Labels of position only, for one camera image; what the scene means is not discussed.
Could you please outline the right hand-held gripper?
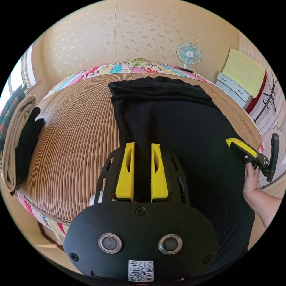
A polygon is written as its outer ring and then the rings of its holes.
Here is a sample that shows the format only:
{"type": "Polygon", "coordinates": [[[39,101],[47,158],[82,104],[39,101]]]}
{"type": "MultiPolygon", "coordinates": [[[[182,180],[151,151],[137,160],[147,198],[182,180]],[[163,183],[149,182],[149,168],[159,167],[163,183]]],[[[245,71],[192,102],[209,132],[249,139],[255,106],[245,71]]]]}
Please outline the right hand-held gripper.
{"type": "Polygon", "coordinates": [[[226,143],[228,147],[233,150],[241,159],[245,160],[245,156],[248,156],[252,162],[254,169],[259,167],[265,177],[268,177],[271,174],[270,162],[268,158],[265,157],[262,153],[253,149],[245,141],[237,138],[229,138],[226,139],[226,143]]]}

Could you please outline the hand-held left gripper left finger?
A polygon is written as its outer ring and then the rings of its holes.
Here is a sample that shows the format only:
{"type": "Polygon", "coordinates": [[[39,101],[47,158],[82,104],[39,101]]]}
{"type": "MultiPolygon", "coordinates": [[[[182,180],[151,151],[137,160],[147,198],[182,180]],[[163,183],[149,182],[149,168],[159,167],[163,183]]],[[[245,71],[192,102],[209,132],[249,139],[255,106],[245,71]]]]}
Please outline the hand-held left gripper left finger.
{"type": "Polygon", "coordinates": [[[115,195],[118,199],[134,199],[135,143],[125,146],[115,195]]]}

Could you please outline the person's right hand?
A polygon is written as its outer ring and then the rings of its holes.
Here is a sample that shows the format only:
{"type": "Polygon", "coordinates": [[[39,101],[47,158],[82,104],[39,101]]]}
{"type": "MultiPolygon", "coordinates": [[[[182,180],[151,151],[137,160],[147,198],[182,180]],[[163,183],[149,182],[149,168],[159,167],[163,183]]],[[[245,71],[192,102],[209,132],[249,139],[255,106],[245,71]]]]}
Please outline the person's right hand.
{"type": "Polygon", "coordinates": [[[245,156],[245,163],[244,186],[242,189],[242,194],[245,199],[248,199],[259,187],[258,179],[260,175],[260,169],[259,167],[254,169],[252,162],[248,156],[245,156]]]}

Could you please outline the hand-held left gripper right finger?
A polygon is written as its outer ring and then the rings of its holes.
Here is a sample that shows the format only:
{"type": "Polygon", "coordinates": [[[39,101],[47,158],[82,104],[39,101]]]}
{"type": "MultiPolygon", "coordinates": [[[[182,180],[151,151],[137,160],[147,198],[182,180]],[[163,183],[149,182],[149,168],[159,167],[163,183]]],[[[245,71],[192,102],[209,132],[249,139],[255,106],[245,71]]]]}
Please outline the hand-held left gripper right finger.
{"type": "Polygon", "coordinates": [[[169,195],[159,144],[151,144],[151,202],[165,200],[169,195]]]}

